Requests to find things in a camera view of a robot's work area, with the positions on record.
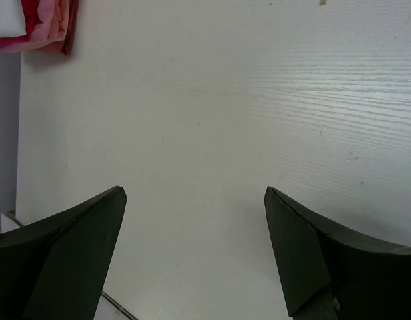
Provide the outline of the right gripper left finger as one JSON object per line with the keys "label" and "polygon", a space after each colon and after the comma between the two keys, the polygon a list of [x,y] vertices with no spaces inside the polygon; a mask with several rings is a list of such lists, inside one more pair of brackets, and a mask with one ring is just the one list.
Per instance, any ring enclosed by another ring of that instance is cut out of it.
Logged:
{"label": "right gripper left finger", "polygon": [[93,319],[126,203],[115,186],[0,234],[0,319]]}

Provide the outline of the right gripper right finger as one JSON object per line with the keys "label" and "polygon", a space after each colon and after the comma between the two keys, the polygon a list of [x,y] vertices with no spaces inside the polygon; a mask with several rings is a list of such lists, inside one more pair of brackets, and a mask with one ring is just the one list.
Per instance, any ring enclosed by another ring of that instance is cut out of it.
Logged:
{"label": "right gripper right finger", "polygon": [[411,319],[411,247],[371,237],[268,187],[266,221],[293,319]]}

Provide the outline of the white t shirt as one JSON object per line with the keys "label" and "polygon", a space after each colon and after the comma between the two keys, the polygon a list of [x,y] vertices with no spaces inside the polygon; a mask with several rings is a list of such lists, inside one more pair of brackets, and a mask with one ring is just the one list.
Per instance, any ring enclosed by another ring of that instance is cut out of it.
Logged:
{"label": "white t shirt", "polygon": [[26,35],[25,16],[20,0],[0,0],[0,38]]}

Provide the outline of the folded light pink t shirt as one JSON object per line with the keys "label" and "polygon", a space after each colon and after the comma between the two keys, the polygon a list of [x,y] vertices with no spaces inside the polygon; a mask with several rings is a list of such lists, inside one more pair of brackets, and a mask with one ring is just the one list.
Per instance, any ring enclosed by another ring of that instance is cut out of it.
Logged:
{"label": "folded light pink t shirt", "polygon": [[78,0],[40,1],[39,18],[30,40],[6,48],[10,53],[40,50],[70,56],[75,37]]}

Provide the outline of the folded magenta t shirt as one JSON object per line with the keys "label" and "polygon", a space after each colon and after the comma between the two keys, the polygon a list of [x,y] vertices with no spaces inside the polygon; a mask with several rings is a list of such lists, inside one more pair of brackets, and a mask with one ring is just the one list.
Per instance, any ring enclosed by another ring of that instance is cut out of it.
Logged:
{"label": "folded magenta t shirt", "polygon": [[36,0],[21,0],[21,3],[25,16],[26,35],[19,37],[0,38],[0,50],[11,45],[24,43],[30,40],[33,29],[39,21],[37,14],[39,2]]}

